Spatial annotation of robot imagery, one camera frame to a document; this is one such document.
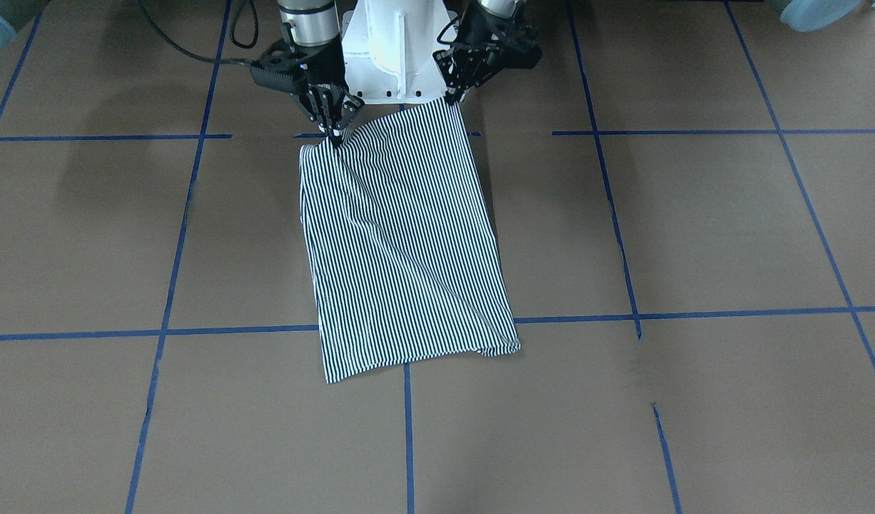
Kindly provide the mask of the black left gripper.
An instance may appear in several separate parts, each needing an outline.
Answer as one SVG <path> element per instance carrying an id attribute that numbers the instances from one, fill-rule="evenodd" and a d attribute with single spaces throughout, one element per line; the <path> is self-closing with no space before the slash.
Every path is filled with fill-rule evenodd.
<path id="1" fill-rule="evenodd" d="M 518 26 L 522 7 L 467 7 L 457 29 L 456 50 L 437 50 L 434 61 L 445 82 L 444 101 L 459 104 L 469 90 L 479 88 L 503 70 L 497 36 Z"/>

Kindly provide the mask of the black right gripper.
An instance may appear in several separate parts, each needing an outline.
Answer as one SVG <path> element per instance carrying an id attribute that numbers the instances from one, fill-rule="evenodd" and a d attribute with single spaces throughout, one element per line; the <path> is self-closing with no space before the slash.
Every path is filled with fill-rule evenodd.
<path id="1" fill-rule="evenodd" d="M 285 39 L 280 43 L 288 63 L 282 91 L 296 95 L 298 106 L 317 123 L 332 147 L 342 146 L 345 131 L 365 107 L 362 98 L 346 92 L 342 40 L 317 46 L 300 46 Z"/>

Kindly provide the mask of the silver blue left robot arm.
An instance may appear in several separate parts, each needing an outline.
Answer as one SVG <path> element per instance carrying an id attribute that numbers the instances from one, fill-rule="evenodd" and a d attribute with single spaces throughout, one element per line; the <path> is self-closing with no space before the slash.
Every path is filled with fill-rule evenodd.
<path id="1" fill-rule="evenodd" d="M 842 19 L 858 1 L 770 1 L 794 31 L 820 30 Z M 542 58 L 537 26 L 525 17 L 525 1 L 470 1 L 435 41 L 433 59 L 446 85 L 444 100 L 458 104 L 505 69 L 534 69 Z"/>

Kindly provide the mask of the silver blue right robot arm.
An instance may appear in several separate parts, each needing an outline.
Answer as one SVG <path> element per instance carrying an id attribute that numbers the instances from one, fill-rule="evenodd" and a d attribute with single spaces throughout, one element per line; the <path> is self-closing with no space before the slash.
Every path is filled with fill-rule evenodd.
<path id="1" fill-rule="evenodd" d="M 0 1 L 0 50 L 42 14 L 52 1 Z M 213 65 L 244 67 L 259 87 L 284 92 L 317 124 L 330 146 L 339 148 L 345 132 L 365 101 L 350 93 L 345 75 L 338 10 L 335 1 L 275 1 L 280 13 L 281 38 L 257 59 L 222 58 L 196 54 L 173 40 L 155 21 L 145 1 L 134 1 L 145 23 L 158 38 L 186 58 Z M 249 10 L 255 38 L 236 38 L 236 20 Z M 259 15 L 256 1 L 236 1 L 229 41 L 241 49 L 257 46 Z"/>

